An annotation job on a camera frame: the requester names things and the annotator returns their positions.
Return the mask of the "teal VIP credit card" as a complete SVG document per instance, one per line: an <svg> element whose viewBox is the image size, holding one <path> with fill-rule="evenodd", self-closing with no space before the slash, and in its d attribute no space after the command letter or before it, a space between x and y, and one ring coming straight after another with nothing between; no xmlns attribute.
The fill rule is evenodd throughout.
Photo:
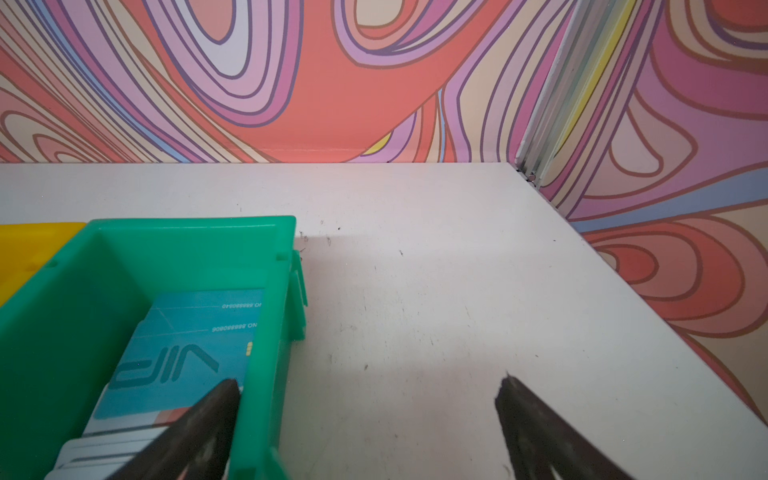
<svg viewBox="0 0 768 480"><path fill-rule="evenodd" d="M242 388L253 322L162 332L137 327L95 408L97 420L190 407L224 380Z"/></svg>

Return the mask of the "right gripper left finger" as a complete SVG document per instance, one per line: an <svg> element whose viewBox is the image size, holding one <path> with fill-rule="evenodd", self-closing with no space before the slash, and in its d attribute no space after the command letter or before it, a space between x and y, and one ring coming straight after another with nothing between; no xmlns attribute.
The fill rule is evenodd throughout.
<svg viewBox="0 0 768 480"><path fill-rule="evenodd" d="M222 479L229 461L241 393L221 381L112 479Z"/></svg>

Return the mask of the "white red circle card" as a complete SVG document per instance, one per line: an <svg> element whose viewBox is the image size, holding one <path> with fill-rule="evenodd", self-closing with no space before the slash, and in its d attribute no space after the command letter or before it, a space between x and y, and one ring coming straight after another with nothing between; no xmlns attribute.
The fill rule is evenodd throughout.
<svg viewBox="0 0 768 480"><path fill-rule="evenodd" d="M60 449L45 479L104 479L148 446L188 407L98 419Z"/></svg>

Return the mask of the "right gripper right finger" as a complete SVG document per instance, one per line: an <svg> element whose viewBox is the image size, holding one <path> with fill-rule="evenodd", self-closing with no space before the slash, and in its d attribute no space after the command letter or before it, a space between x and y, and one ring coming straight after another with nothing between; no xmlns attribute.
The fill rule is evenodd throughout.
<svg viewBox="0 0 768 480"><path fill-rule="evenodd" d="M630 476L513 376L495 398L517 479L628 479Z"/></svg>

